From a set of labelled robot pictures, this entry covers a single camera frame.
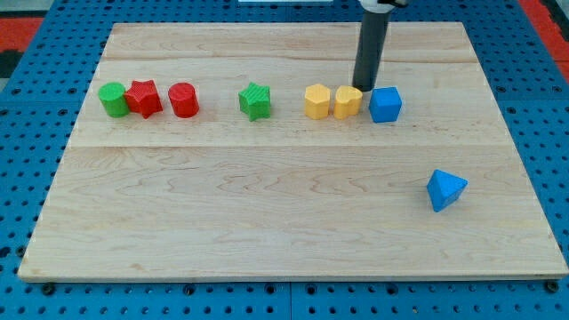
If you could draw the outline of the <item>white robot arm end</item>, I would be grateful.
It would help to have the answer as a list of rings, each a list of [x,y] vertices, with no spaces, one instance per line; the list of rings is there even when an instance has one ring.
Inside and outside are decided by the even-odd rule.
[[[386,14],[396,8],[405,8],[411,0],[359,0],[363,9],[376,14]]]

